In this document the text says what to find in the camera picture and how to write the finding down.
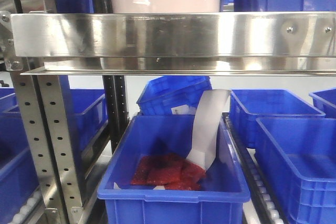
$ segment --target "perforated metal post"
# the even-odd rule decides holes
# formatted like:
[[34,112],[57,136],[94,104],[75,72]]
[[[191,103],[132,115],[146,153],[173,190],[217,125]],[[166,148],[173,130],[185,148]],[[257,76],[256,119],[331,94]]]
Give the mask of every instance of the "perforated metal post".
[[[58,173],[68,213],[86,200],[79,138],[67,76],[38,76]],[[76,221],[69,217],[70,223]]]

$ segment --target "red sealed pouch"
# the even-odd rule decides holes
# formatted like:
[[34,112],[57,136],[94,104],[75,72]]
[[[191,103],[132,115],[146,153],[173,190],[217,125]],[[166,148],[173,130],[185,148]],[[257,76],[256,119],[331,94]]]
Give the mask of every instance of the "red sealed pouch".
[[181,180],[191,179],[193,182],[197,183],[201,178],[205,177],[206,175],[204,169],[187,160],[184,161],[181,172]]

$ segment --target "red frozen meat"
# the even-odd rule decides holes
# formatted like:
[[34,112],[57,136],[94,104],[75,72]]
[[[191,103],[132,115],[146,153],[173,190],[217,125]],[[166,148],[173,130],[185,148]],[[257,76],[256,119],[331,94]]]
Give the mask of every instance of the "red frozen meat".
[[206,175],[204,169],[187,160],[184,161],[181,172],[181,180],[191,179],[193,182],[197,183],[201,178],[205,177]]
[[159,158],[154,168],[148,174],[147,184],[162,186],[181,179],[184,159],[169,153]]
[[148,174],[150,170],[154,167],[156,159],[156,156],[142,157],[131,181],[131,185],[147,185]]

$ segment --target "white label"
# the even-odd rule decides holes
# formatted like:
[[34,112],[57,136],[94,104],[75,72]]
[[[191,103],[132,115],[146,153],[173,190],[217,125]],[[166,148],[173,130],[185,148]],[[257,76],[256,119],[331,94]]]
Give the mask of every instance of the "white label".
[[189,105],[185,104],[185,105],[173,107],[173,108],[171,108],[171,110],[172,110],[173,115],[189,114]]

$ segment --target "crate rim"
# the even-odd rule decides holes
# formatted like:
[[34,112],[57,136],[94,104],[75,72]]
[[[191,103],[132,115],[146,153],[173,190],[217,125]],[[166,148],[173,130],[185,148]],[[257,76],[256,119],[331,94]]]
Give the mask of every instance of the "crate rim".
[[29,147],[26,147],[16,156],[13,156],[13,158],[0,169],[0,181],[13,171],[13,165],[17,166],[20,162],[24,160],[26,155],[29,154],[30,149]]
[[310,93],[309,93],[309,96],[312,97],[313,99],[315,98],[315,99],[317,99],[317,100],[319,100],[319,101],[325,103],[326,105],[331,106],[331,107],[333,107],[334,109],[336,109],[336,104],[333,104],[333,103],[327,101],[326,99],[324,99],[324,98],[322,98],[322,97],[320,97],[320,96],[318,96],[318,95],[316,94],[316,93],[319,93],[319,92],[333,91],[333,90],[336,90],[336,88],[332,88],[332,89],[323,89],[323,90],[319,90],[319,91],[314,91],[314,92],[310,92]]
[[[205,77],[205,80],[196,82],[196,83],[194,83],[193,85],[198,85],[198,84],[200,84],[200,83],[202,83],[202,82],[210,82],[210,77],[209,77],[209,76],[195,76],[195,77]],[[140,101],[140,100],[142,99],[143,95],[145,94],[145,92],[146,92],[146,90],[147,90],[147,87],[150,85],[151,81],[148,81],[147,84],[146,84],[146,86],[145,86],[145,88],[142,90],[141,95],[139,96],[138,100],[136,101],[137,104],[144,103],[144,102],[149,102],[149,101],[153,101],[153,100],[156,100],[156,99],[158,99],[158,98],[165,97],[165,96],[167,96],[167,95],[170,95],[170,94],[172,94],[172,93],[175,93],[175,92],[177,92],[177,91],[180,91],[180,90],[182,90],[182,89],[185,89],[185,88],[187,88],[187,87],[190,87],[190,86],[186,86],[186,87],[184,87],[184,88],[176,89],[176,90],[171,91],[171,92],[166,93],[166,94],[158,95],[158,96],[156,96],[156,97],[152,97],[152,98],[149,98],[149,99]]]
[[[193,115],[166,115],[166,116],[179,116],[194,118]],[[165,202],[183,202],[183,203],[199,203],[200,201],[209,202],[231,202],[231,203],[243,203],[250,200],[250,192],[245,181],[245,176],[242,169],[239,169],[240,163],[236,154],[231,155],[235,165],[235,172],[237,174],[237,180],[239,181],[240,191],[234,193],[220,192],[220,191],[180,191],[180,190],[148,190],[148,189],[105,189],[108,183],[111,173],[116,166],[116,160],[121,155],[121,150],[125,145],[125,140],[130,134],[132,126],[135,124],[138,118],[143,117],[165,117],[165,115],[155,116],[134,116],[131,123],[128,125],[119,146],[117,147],[111,163],[107,168],[105,175],[98,186],[97,195],[98,198],[103,200],[109,199],[127,199],[127,200],[144,200],[146,202],[161,202],[162,198],[165,198]],[[221,120],[220,127],[224,127],[224,121]],[[233,150],[233,143],[231,139],[226,139],[229,149]]]
[[290,169],[294,172],[294,174],[300,178],[301,180],[305,180],[308,182],[322,182],[322,183],[336,183],[336,178],[316,178],[316,177],[307,177],[303,176],[299,170],[295,167],[293,162],[289,159],[287,154],[283,151],[283,149],[280,147],[280,145],[277,143],[276,139],[271,135],[271,133],[266,129],[262,121],[264,120],[294,120],[294,121],[299,121],[299,120],[310,120],[310,121],[334,121],[336,123],[336,119],[333,118],[275,118],[275,117],[268,117],[268,118],[257,118],[257,123],[260,125],[261,129],[266,133],[268,136],[270,142],[272,145],[274,145],[277,149],[277,151],[280,153],[280,155],[284,158],[285,162],[287,165],[289,165]]
[[320,116],[320,117],[324,117],[325,113],[321,110],[319,110],[318,108],[315,108],[313,105],[309,104],[307,101],[305,101],[304,99],[302,99],[301,97],[297,96],[296,94],[294,94],[293,92],[291,92],[288,89],[232,89],[231,90],[231,94],[236,98],[236,101],[238,102],[238,104],[243,108],[244,112],[246,114],[249,115],[255,115],[255,116],[269,116],[272,117],[272,115],[276,115],[276,116],[285,116],[285,117],[289,117],[289,118],[295,118],[296,116],[301,116],[301,114],[272,114],[272,113],[251,113],[249,112],[246,107],[242,104],[242,102],[240,101],[240,99],[237,97],[237,95],[235,94],[236,90],[267,90],[267,91],[272,91],[272,90],[277,90],[277,91],[287,91],[288,93],[290,93],[292,96],[296,97],[297,99],[299,99],[301,102],[303,102],[304,104],[306,104],[307,106],[311,107],[312,109],[314,109],[316,112],[318,112],[319,114],[302,114],[302,116]]

